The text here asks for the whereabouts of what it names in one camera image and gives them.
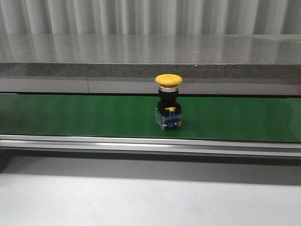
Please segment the grey granite counter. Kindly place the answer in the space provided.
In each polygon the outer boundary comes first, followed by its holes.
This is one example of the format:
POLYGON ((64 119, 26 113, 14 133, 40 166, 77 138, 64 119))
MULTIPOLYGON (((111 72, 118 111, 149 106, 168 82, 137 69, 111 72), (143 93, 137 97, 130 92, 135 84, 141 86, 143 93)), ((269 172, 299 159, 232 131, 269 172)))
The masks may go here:
POLYGON ((1 76, 299 79, 299 35, 77 35, 0 37, 1 76))

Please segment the white pleated curtain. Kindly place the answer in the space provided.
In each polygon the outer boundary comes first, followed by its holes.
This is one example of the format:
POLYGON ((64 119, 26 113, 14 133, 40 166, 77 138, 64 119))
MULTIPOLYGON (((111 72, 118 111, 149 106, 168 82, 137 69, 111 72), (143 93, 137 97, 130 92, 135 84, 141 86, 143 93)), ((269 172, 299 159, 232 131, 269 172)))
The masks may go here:
POLYGON ((2 34, 299 34, 298 0, 3 0, 2 34))

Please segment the green conveyor belt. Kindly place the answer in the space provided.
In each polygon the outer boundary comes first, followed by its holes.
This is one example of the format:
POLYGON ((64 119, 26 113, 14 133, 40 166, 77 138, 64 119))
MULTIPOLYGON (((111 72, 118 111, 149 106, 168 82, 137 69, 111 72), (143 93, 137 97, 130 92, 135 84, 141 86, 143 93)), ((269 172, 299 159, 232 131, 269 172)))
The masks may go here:
POLYGON ((176 137, 300 142, 299 98, 178 97, 179 129, 155 121, 156 96, 2 94, 0 132, 9 135, 176 137))

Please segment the yellow mushroom push button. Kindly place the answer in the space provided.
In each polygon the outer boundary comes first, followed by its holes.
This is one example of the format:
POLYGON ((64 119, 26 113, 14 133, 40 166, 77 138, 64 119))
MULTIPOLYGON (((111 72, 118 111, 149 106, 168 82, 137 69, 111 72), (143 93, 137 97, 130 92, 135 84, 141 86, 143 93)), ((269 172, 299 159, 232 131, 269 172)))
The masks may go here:
POLYGON ((161 74, 155 78, 155 82, 159 84, 158 96, 160 97, 155 112, 157 124, 162 130, 180 128, 182 107, 176 99, 182 77, 175 74, 161 74))

